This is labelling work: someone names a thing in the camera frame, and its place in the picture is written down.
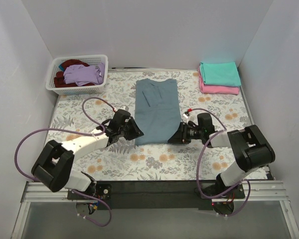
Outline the folded teal t-shirt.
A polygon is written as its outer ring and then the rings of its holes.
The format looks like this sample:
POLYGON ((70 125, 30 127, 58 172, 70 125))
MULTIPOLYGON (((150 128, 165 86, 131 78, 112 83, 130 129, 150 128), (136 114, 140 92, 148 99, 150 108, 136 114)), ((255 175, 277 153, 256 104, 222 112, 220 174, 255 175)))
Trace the folded teal t-shirt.
POLYGON ((200 72, 206 85, 240 87, 241 79, 235 62, 200 63, 200 72))

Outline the white plastic laundry basket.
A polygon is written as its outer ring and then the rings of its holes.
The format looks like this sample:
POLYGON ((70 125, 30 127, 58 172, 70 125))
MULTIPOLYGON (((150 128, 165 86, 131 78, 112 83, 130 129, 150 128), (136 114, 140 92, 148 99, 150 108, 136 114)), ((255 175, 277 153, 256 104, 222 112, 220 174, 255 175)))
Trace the white plastic laundry basket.
POLYGON ((108 57, 103 54, 98 55, 79 55, 79 56, 65 56, 65 57, 57 57, 55 58, 51 65, 48 68, 47 77, 46 77, 46 89, 49 91, 53 91, 58 95, 83 95, 83 94, 96 94, 104 92, 105 84, 108 76, 108 57), (56 77, 56 73, 61 71, 59 66, 65 62, 66 60, 80 60, 89 65, 97 66, 99 63, 104 63, 105 72, 103 77, 103 83, 100 85, 94 86, 82 86, 82 87, 55 87, 54 77, 56 77))

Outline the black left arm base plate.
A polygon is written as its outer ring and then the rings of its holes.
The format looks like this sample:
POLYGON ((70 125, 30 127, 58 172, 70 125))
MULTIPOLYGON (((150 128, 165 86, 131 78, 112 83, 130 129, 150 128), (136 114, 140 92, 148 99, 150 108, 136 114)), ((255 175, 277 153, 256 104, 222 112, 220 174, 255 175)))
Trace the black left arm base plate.
MULTIPOLYGON (((101 200, 109 200, 111 198, 112 185, 108 183, 91 183, 90 186, 84 192, 79 192, 94 198, 101 200)), ((81 196, 77 193, 73 193, 70 190, 67 194, 68 200, 88 200, 87 196, 81 196)))

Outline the lilac t-shirt in basket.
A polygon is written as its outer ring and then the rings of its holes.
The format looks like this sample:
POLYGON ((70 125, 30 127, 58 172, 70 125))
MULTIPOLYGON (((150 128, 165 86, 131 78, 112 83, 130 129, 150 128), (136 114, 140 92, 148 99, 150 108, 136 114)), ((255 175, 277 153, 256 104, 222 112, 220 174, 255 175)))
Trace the lilac t-shirt in basket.
POLYGON ((105 64, 99 63, 98 66, 71 65, 63 73, 64 83, 75 83, 77 86, 86 84, 101 85, 105 77, 105 64))

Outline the blue-grey t-shirt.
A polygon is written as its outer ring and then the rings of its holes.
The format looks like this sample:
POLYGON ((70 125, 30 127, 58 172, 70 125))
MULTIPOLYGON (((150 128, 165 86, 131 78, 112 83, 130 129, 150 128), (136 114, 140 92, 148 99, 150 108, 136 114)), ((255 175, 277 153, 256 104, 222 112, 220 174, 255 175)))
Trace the blue-grey t-shirt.
POLYGON ((181 122, 177 81, 137 81, 135 121, 144 133, 135 140, 137 146, 166 144, 181 122))

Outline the floral patterned table mat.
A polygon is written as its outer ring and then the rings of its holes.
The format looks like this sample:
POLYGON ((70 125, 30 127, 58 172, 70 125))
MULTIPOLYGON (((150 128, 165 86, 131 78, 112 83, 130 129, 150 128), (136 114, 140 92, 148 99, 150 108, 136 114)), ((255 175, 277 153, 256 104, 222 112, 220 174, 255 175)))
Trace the floral patterned table mat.
MULTIPOLYGON (((114 109, 135 110, 135 85, 138 80, 175 79, 182 112, 194 109, 194 118, 207 109, 214 113, 217 130, 242 129, 252 124, 243 92, 238 95, 203 94, 196 71, 115 71, 108 74, 103 93, 60 96, 57 100, 48 140, 73 140, 90 132, 97 122, 113 115, 114 109)), ((136 146, 121 138, 105 149, 77 160, 73 169, 96 180, 213 180, 234 162, 232 150, 223 147, 204 149, 199 140, 187 145, 152 144, 136 146)))

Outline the aluminium front frame rail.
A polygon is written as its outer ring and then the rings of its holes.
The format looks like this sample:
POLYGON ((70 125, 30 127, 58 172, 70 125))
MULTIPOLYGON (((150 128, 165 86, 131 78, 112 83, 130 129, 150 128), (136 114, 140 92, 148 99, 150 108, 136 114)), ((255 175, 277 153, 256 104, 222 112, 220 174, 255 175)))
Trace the aluminium front frame rail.
MULTIPOLYGON (((252 180, 249 201, 288 201, 289 196, 282 181, 252 180)), ((67 189, 51 192, 41 183, 27 183, 22 202, 65 202, 67 189)))

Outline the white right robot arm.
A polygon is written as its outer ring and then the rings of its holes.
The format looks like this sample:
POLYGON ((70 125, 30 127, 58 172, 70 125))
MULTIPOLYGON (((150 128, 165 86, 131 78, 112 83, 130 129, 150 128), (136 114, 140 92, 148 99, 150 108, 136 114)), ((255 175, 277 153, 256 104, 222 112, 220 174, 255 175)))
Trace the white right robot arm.
POLYGON ((235 161, 216 177, 214 188, 223 192, 243 180, 253 171, 275 161, 276 155, 258 126, 219 132, 215 130, 210 113, 197 115, 198 123, 181 122, 177 131, 168 140, 170 144, 189 144, 201 140, 208 148, 232 149, 235 161))

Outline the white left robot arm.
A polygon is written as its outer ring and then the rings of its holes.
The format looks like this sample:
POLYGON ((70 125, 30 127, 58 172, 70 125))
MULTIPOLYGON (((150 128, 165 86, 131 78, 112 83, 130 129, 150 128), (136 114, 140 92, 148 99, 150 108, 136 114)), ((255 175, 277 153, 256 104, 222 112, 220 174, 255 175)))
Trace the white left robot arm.
POLYGON ((114 116, 104 123, 91 131, 90 136, 64 142, 49 141, 31 169, 33 176, 52 192, 63 188, 86 192, 94 187, 96 180, 87 173, 72 169, 73 163, 118 142, 121 137, 134 140, 144 135, 126 110, 117 110, 114 116))

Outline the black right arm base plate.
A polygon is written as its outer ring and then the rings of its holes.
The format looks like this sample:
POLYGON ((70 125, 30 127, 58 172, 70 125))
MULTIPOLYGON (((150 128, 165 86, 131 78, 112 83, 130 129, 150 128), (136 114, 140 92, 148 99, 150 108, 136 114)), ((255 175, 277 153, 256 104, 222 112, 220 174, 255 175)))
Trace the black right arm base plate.
POLYGON ((243 186, 241 184, 236 184, 233 186, 221 186, 218 183, 200 183, 201 191, 208 197, 215 197, 218 194, 227 191, 222 194, 219 199, 234 198, 234 199, 244 199, 246 194, 244 192, 243 186))

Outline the folded pink t-shirt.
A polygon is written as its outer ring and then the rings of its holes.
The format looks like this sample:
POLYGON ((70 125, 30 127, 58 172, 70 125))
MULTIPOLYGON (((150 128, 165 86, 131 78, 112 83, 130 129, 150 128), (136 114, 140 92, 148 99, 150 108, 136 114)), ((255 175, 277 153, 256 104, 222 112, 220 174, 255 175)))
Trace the folded pink t-shirt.
POLYGON ((199 88, 201 93, 204 94, 231 94, 238 95, 240 90, 239 87, 227 87, 227 86, 214 86, 214 85, 206 85, 203 82, 203 77, 200 71, 200 67, 197 69, 198 77, 199 77, 199 88))

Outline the dark red garment in basket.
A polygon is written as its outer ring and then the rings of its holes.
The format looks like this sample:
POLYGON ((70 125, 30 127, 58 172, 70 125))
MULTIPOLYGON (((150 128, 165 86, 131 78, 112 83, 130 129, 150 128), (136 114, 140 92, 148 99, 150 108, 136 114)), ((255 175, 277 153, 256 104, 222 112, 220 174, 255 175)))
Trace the dark red garment in basket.
POLYGON ((91 86, 92 83, 76 83, 74 80, 70 80, 69 83, 65 82, 65 78, 64 78, 64 72, 65 70, 73 65, 82 65, 84 67, 89 67, 89 64, 82 62, 80 60, 77 59, 70 59, 70 60, 66 60, 65 62, 61 63, 62 67, 64 68, 64 71, 59 71, 56 73, 55 77, 54 77, 54 84, 55 87, 57 88, 65 88, 65 87, 79 87, 79 86, 91 86))

